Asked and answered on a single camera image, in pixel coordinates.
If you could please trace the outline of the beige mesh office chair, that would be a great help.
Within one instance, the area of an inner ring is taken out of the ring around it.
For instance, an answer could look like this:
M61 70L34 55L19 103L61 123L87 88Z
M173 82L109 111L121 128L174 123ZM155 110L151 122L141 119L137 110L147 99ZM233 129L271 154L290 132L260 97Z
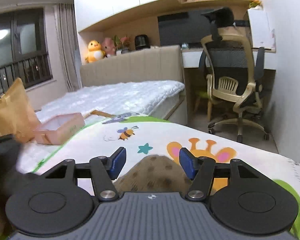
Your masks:
M208 70L207 96L213 105L231 103L237 117L210 123L208 132L214 134L215 126L218 125L237 125L236 140L242 142L243 127L251 126L261 130L264 139L269 140L269 129L256 120L263 111L263 98L266 94L262 85L265 48L260 47L254 57L248 37L235 25L232 10L229 7L219 9L221 13L210 18L211 34L201 39L204 51L202 65ZM214 67L209 54L213 49L244 50L247 68Z

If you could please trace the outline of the brown dotted knit garment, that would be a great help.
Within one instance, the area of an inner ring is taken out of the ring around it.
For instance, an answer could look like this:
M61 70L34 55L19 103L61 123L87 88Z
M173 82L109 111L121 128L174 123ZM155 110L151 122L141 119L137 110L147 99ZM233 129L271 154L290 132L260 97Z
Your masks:
M182 195L187 193L191 184L180 165L159 155L143 158L114 182L118 193L179 192Z

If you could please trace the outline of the pink cardboard gift box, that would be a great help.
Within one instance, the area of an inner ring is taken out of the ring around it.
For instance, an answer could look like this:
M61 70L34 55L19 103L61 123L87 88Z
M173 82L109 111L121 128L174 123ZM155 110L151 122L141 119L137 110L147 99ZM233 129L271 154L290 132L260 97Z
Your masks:
M39 144L62 145L84 126L81 113L56 115L33 131L34 139Z

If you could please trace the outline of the dark framed window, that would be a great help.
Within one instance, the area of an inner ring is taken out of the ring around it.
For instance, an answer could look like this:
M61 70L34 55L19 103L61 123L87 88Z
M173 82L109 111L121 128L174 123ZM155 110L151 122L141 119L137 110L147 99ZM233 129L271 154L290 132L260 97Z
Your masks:
M25 88L53 78L43 8L0 14L0 95L17 78L21 78Z

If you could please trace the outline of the grey curtain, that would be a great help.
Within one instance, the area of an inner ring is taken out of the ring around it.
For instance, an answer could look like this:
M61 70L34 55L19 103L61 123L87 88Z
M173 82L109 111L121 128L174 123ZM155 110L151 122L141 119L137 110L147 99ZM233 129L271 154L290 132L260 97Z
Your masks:
M55 6L57 40L61 66L69 92L80 88L77 61L80 59L73 4L59 3Z

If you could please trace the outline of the pink plush toy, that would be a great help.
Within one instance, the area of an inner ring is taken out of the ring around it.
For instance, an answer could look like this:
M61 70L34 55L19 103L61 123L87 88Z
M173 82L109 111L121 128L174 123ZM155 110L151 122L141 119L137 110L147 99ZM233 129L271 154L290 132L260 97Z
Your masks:
M116 49L115 49L114 41L111 38L106 37L102 42L102 50L105 52L106 57L115 56Z

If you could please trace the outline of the brown paper bag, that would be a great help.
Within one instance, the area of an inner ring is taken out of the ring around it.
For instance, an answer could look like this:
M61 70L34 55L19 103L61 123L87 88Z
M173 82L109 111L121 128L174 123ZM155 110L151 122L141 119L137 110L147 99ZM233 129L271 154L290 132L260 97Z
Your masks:
M17 78L0 98L0 137L8 134L22 143L34 138L41 122L30 104L21 78Z

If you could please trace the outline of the yellow duck plush toy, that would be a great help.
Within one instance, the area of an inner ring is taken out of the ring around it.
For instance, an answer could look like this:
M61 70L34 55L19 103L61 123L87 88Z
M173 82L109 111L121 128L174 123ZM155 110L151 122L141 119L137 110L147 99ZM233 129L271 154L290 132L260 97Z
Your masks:
M96 40L92 40L88 44L88 53L85 56L87 63L92 63L104 59L106 53L102 50L102 45Z

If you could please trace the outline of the dark computer monitor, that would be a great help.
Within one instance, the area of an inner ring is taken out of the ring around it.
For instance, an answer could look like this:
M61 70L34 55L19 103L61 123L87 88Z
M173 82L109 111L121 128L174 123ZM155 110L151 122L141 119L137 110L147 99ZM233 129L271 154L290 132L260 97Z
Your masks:
M201 39L211 34L210 18L220 14L220 9L190 10L158 17L161 46L186 43L190 48L201 47Z

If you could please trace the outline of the cartoon animal print blanket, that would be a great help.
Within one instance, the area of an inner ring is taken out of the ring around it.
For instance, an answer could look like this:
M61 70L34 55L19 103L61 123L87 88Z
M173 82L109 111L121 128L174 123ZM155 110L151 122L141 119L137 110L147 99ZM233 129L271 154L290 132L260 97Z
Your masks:
M238 158L288 190L297 200L299 213L292 234L300 239L300 164L277 153L240 144L152 116L127 113L115 118L90 116L85 125L62 145L25 144L17 164L20 172L44 173L64 159L86 163L98 155L111 155L117 148L127 150L122 174L145 157L163 155L178 161L179 150L207 156L219 163Z

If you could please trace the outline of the black round appliance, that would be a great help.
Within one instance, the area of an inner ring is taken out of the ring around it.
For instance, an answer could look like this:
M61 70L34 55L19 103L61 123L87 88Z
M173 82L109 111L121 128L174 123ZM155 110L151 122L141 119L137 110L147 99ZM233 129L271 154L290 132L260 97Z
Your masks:
M134 38L134 44L136 50L150 48L149 38L145 34L136 35L136 37Z

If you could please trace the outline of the beige padded headboard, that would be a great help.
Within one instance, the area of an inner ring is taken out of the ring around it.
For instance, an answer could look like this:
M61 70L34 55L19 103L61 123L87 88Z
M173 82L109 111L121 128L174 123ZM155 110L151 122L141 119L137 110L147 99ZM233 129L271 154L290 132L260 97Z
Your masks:
M82 86L173 80L184 81L179 46L138 50L80 67Z

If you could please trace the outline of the potted plant with pink flowers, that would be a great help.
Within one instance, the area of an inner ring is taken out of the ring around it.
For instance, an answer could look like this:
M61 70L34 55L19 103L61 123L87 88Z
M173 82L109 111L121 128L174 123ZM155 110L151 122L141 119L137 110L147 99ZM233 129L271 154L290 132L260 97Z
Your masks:
M113 37L113 42L117 55L122 55L130 52L130 37L124 36L119 38L117 35Z

